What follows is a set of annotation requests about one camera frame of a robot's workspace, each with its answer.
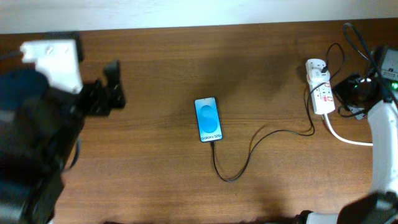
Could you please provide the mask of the blue Galaxy smartphone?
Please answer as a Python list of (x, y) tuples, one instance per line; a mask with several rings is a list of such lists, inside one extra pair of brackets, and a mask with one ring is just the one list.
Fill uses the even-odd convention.
[(201, 142), (218, 141), (223, 138), (220, 117), (215, 97), (194, 101)]

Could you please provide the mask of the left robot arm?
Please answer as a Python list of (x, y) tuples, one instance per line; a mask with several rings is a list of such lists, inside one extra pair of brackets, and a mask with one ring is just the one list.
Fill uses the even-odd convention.
[(86, 117), (126, 105), (119, 61), (103, 73), (106, 85), (85, 82), (78, 94), (51, 87), (33, 69), (1, 75), (1, 223), (52, 220)]

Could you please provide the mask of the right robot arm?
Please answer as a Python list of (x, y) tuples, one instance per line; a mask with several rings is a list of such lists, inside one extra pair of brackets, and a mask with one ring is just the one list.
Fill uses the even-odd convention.
[[(387, 81), (397, 81), (392, 75), (397, 75), (397, 49), (381, 47), (376, 51), (376, 65), (381, 69), (382, 77)], [(319, 95), (319, 88), (315, 84), (326, 85), (328, 90), (330, 82), (326, 78), (316, 78), (326, 75), (331, 78), (328, 71), (321, 72), (321, 68), (327, 68), (327, 63), (321, 59), (309, 59), (305, 66), (307, 81), (310, 90), (315, 90)], [(293, 219), (292, 223), (397, 223), (397, 106), (384, 100), (376, 100), (370, 104), (368, 112), (360, 114), (368, 115), (368, 123), (371, 128), (372, 143), (349, 141), (337, 135), (333, 130), (327, 113), (332, 112), (330, 106), (318, 100), (320, 96), (310, 96), (315, 102), (315, 114), (323, 116), (330, 132), (339, 140), (349, 144), (373, 147), (373, 179), (370, 193), (344, 206), (339, 213), (325, 214), (315, 213), (309, 210), (302, 211)]]

